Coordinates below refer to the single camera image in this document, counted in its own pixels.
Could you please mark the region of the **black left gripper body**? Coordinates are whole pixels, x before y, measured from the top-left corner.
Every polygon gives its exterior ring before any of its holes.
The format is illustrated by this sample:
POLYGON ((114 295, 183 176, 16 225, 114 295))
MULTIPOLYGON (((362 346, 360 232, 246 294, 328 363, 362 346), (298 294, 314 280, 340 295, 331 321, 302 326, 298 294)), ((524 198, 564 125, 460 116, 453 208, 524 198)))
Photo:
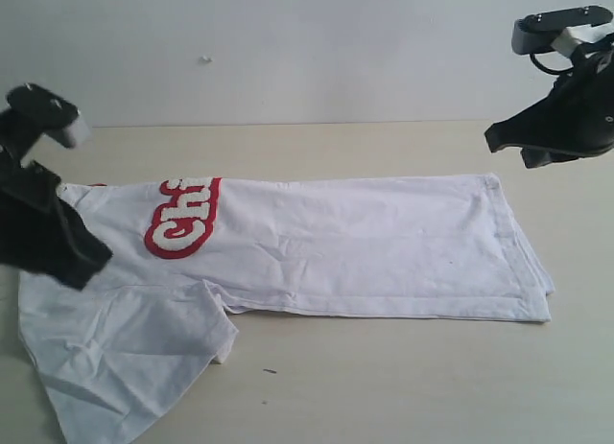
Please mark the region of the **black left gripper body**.
POLYGON ((14 267, 32 263, 33 227, 59 184, 42 165, 22 163, 42 134, 10 108, 1 112, 1 262, 14 267))

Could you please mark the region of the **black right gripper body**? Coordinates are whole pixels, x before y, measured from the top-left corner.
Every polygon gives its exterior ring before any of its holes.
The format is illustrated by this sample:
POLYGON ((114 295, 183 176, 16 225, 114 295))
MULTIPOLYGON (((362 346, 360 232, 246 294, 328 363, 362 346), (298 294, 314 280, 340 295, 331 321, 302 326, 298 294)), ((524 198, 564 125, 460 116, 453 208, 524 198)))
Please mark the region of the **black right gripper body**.
POLYGON ((613 149, 613 52, 597 53, 555 83, 557 150, 603 154, 613 149))

